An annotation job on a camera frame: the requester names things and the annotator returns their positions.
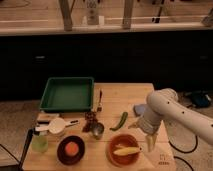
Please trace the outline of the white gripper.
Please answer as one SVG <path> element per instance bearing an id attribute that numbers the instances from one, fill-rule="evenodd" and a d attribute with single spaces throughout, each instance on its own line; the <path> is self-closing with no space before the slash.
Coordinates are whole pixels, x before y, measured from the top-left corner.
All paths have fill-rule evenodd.
<path id="1" fill-rule="evenodd" d="M 146 136 L 148 151 L 151 152 L 155 148 L 157 135 L 155 134 L 161 125 L 159 117 L 152 117 L 143 115 L 137 122 L 133 122 L 128 126 L 128 129 L 140 128 L 144 133 L 149 134 Z"/>

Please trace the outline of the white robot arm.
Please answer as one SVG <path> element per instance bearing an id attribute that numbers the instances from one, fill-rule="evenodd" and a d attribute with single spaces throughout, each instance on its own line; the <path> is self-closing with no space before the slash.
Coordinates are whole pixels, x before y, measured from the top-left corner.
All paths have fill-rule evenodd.
<path id="1" fill-rule="evenodd" d="M 171 117 L 213 146 L 213 118 L 193 111 L 178 102 L 178 94 L 171 88 L 155 90 L 146 97 L 144 113 L 128 126 L 146 134 L 148 151 L 155 148 L 157 132 L 164 117 Z"/>

